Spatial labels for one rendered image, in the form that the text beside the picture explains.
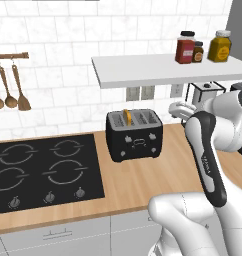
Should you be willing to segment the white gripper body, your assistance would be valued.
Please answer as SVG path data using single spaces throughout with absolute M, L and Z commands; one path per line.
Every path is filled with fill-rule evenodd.
M 185 102 L 174 102 L 169 106 L 169 113 L 173 117 L 189 118 L 194 114 L 196 107 Z

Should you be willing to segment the golden bread slice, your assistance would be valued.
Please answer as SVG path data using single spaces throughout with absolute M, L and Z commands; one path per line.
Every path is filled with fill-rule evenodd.
M 124 118 L 124 120 L 125 120 L 125 122 L 126 122 L 126 125 L 127 126 L 131 126 L 131 113 L 129 112 L 129 110 L 128 109 L 124 109 L 123 110 L 123 118 Z

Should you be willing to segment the black toaster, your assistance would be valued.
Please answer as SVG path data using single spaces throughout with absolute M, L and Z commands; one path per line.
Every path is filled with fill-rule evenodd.
M 106 116 L 106 142 L 114 162 L 160 155 L 163 141 L 163 124 L 151 109 L 133 109 L 131 126 L 127 126 L 122 111 L 109 112 Z M 149 134 L 156 135 L 150 140 Z M 125 136 L 132 138 L 125 142 Z

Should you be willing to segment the small brown jar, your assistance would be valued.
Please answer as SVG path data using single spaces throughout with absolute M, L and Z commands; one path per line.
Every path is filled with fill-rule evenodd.
M 203 53 L 203 43 L 201 41 L 196 41 L 193 50 L 192 62 L 200 63 L 203 59 Z

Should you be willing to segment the red jar with black lid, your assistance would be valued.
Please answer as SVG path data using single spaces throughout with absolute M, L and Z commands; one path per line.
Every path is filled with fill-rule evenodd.
M 179 64 L 189 64 L 192 62 L 193 50 L 195 46 L 195 33 L 193 31 L 182 31 L 177 39 L 175 60 Z

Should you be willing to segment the yellow jar with white lid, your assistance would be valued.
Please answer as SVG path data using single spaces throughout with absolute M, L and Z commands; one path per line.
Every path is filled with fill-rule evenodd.
M 213 62 L 226 62 L 231 49 L 231 32 L 228 30 L 218 30 L 215 38 L 211 41 L 208 59 Z

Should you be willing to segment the black hob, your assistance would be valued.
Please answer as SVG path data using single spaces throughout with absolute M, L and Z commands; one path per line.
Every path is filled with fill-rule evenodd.
M 55 199 L 45 203 L 49 192 Z M 0 143 L 0 214 L 104 196 L 92 134 Z M 10 207 L 14 197 L 17 208 Z

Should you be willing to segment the wooden spatula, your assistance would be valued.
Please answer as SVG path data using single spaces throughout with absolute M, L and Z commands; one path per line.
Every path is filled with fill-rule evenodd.
M 29 111 L 31 109 L 30 103 L 28 99 L 24 96 L 22 89 L 21 89 L 21 84 L 20 84 L 20 78 L 19 78 L 19 72 L 18 68 L 15 64 L 12 64 L 12 72 L 18 87 L 19 91 L 19 98 L 18 98 L 18 109 L 20 111 Z

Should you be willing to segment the grey drawer front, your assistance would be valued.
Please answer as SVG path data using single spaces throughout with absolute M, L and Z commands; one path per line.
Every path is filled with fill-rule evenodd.
M 72 236 L 43 240 L 64 229 Z M 95 218 L 0 236 L 8 256 L 110 256 L 110 218 Z

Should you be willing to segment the white appliance with black frame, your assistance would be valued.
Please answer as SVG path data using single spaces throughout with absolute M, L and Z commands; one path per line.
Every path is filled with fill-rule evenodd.
M 189 83 L 186 91 L 187 96 L 189 95 L 190 87 L 194 88 L 192 104 L 195 106 L 202 101 L 216 97 L 218 92 L 226 92 L 226 88 L 216 81 Z

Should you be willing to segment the white wall shelf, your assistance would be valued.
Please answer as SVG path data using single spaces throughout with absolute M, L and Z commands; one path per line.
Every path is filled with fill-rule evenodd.
M 93 57 L 101 89 L 242 80 L 242 61 L 179 64 L 173 54 Z

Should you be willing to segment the wooden wall rail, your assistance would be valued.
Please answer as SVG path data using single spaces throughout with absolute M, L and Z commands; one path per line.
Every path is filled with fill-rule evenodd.
M 28 52 L 0 54 L 0 60 L 1 59 L 28 59 L 28 58 L 29 58 Z

